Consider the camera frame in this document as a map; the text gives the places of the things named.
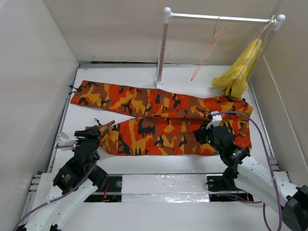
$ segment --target shiny plastic film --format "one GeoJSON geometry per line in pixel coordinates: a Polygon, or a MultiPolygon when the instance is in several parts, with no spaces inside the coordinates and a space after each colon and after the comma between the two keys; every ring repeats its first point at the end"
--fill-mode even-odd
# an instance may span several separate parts
{"type": "Polygon", "coordinates": [[[206,174],[124,175],[122,202],[209,202],[206,174]]]}

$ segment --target fabric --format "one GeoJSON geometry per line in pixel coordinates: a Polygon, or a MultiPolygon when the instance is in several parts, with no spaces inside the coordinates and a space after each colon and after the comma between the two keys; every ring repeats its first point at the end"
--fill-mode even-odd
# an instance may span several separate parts
{"type": "Polygon", "coordinates": [[[225,73],[213,79],[212,86],[221,88],[225,95],[240,99],[248,87],[246,79],[256,62],[261,44],[260,39],[259,42],[258,39],[253,40],[225,73]]]}
{"type": "MultiPolygon", "coordinates": [[[[115,155],[213,155],[215,150],[201,144],[196,131],[209,122],[212,111],[238,111],[251,115],[253,108],[234,97],[207,99],[170,93],[160,89],[83,81],[71,103],[136,117],[111,126],[100,126],[101,146],[115,155]]],[[[223,115],[221,126],[235,135],[235,144],[251,147],[248,120],[223,115]]]]}

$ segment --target camouflage pattern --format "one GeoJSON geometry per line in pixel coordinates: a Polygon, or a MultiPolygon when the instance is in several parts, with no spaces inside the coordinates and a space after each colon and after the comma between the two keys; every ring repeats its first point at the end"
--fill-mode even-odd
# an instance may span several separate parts
{"type": "MultiPolygon", "coordinates": [[[[237,111],[250,116],[253,108],[234,97],[200,99],[161,89],[142,89],[83,81],[71,103],[136,117],[108,128],[100,126],[101,146],[115,155],[213,155],[209,144],[197,142],[194,131],[209,121],[212,111],[237,111]]],[[[221,126],[235,135],[235,144],[251,147],[249,123],[243,116],[222,115],[221,126]]]]}

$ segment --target white pipe connector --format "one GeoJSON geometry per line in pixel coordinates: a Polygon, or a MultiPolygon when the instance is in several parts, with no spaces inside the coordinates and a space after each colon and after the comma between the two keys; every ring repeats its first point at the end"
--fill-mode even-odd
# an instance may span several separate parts
{"type": "Polygon", "coordinates": [[[279,14],[277,18],[275,19],[273,31],[278,31],[284,20],[285,20],[285,15],[279,14]]]}
{"type": "Polygon", "coordinates": [[[171,12],[171,9],[170,7],[166,7],[164,9],[164,13],[165,13],[165,16],[164,16],[164,23],[169,23],[169,19],[172,17],[172,12],[171,12]]]}

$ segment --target horizontal metal bar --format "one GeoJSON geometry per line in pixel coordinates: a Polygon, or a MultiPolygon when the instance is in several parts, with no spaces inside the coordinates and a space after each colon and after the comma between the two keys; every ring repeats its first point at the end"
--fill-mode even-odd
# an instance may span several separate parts
{"type": "Polygon", "coordinates": [[[185,14],[185,13],[171,13],[172,18],[189,18],[189,19],[201,19],[216,21],[218,18],[222,22],[238,22],[238,23],[256,23],[256,24],[268,24],[270,19],[259,18],[239,18],[239,17],[226,17],[226,16],[212,16],[212,15],[198,15],[198,14],[185,14]]]}

